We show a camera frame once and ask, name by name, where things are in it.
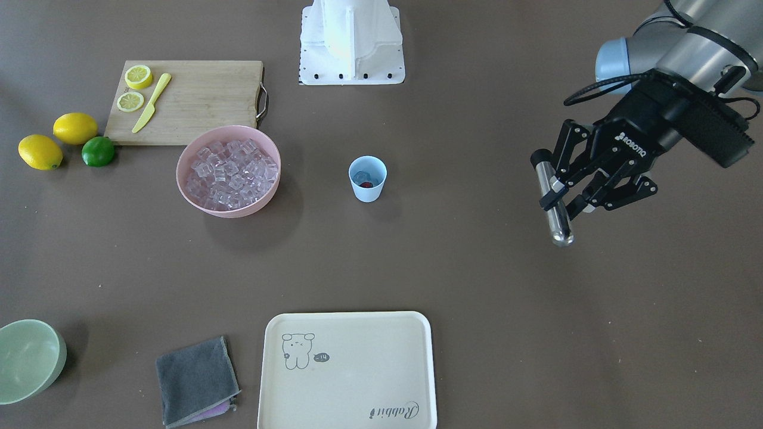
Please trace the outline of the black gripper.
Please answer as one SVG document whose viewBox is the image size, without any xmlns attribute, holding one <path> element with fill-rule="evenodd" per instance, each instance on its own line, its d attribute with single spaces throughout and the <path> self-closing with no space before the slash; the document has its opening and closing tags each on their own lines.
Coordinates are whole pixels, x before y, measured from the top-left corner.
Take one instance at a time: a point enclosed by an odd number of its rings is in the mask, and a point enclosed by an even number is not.
<svg viewBox="0 0 763 429">
<path fill-rule="evenodd" d="M 570 219 L 597 207 L 613 211 L 659 190 L 646 172 L 681 138 L 670 120 L 683 101 L 692 100 L 695 87 L 679 75 L 648 70 L 588 85 L 588 100 L 627 85 L 629 92 L 592 126 L 562 123 L 551 165 L 567 188 L 564 196 L 591 177 L 565 206 Z"/>
</svg>

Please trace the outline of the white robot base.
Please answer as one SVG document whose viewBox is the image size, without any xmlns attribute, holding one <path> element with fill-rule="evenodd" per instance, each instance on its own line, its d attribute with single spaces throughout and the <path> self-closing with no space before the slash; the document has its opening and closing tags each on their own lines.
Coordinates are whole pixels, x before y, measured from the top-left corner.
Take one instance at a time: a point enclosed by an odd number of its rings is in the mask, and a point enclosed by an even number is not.
<svg viewBox="0 0 763 429">
<path fill-rule="evenodd" d="M 387 1 L 313 1 L 302 9 L 300 84 L 397 85 L 405 78 L 398 8 Z"/>
</svg>

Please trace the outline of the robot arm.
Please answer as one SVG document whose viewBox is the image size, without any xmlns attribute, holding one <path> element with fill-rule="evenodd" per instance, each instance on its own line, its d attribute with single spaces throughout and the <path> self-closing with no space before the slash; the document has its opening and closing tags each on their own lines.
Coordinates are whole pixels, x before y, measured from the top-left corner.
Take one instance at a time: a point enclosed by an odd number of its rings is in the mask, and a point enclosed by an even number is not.
<svg viewBox="0 0 763 429">
<path fill-rule="evenodd" d="M 604 44 L 597 81 L 566 106 L 627 88 L 591 126 L 565 120 L 555 150 L 532 154 L 548 220 L 564 225 L 654 195 L 649 171 L 686 139 L 728 168 L 754 141 L 733 92 L 761 88 L 761 2 L 663 2 L 631 38 Z"/>
</svg>

